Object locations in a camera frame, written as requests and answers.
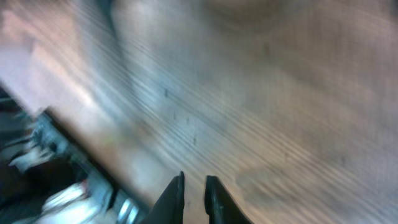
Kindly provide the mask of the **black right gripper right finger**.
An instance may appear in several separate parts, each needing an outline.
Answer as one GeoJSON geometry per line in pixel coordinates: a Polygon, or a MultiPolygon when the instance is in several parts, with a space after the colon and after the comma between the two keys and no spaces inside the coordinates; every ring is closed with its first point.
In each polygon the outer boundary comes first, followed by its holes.
{"type": "Polygon", "coordinates": [[[205,212],[209,224],[251,224],[217,176],[208,175],[205,182],[205,212]]]}

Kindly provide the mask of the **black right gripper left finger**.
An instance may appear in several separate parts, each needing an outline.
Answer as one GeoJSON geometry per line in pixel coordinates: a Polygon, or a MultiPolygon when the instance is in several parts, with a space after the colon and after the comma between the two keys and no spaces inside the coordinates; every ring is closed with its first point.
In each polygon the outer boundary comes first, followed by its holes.
{"type": "Polygon", "coordinates": [[[182,224],[185,206],[185,175],[180,171],[140,224],[182,224]]]}

